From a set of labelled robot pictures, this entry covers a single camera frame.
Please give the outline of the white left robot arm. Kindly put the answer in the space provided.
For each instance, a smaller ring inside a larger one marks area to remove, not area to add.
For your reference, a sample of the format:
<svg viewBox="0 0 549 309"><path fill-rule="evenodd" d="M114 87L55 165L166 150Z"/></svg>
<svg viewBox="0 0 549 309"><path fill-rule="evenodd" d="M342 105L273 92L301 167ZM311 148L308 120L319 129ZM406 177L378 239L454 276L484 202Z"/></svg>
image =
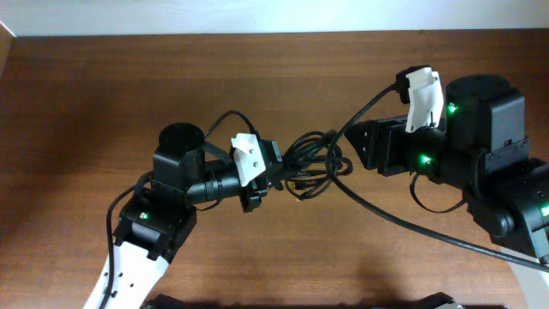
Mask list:
<svg viewBox="0 0 549 309"><path fill-rule="evenodd" d="M85 306L140 307L195 227L197 204L238 197L250 212L267 195L269 175L281 163L278 144L255 131L237 134L225 153L193 124L168 125L152 171L126 190L130 200L118 224L107 228L108 256Z"/></svg>

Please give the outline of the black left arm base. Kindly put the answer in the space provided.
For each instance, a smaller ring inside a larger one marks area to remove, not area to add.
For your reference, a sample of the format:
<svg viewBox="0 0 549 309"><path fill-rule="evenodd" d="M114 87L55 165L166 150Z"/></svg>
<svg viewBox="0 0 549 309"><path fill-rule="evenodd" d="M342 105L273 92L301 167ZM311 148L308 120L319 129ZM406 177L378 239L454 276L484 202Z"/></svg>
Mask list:
<svg viewBox="0 0 549 309"><path fill-rule="evenodd" d="M189 309L189 306L179 299L159 294L151 300L146 300L141 309Z"/></svg>

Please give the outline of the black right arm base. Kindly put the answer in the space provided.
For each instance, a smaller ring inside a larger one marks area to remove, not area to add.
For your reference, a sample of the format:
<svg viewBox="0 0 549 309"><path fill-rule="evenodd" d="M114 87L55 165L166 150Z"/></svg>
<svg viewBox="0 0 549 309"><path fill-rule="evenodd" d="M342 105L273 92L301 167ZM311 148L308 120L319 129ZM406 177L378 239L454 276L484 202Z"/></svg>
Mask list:
<svg viewBox="0 0 549 309"><path fill-rule="evenodd" d="M415 301L411 309L465 309L465 306L459 304L455 299L443 292L431 294L421 300Z"/></svg>

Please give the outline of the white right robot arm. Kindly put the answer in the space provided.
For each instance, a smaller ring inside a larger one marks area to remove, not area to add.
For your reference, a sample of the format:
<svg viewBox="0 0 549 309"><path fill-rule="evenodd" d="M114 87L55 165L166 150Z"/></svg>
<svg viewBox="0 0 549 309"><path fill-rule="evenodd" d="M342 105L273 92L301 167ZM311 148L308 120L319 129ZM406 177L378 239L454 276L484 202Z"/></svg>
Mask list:
<svg viewBox="0 0 549 309"><path fill-rule="evenodd" d="M346 139L363 166L411 173L462 193L474 222L509 262L528 306L548 305L548 165L529 153L525 99L503 77L443 85L429 68L398 76L405 116L354 120Z"/></svg>

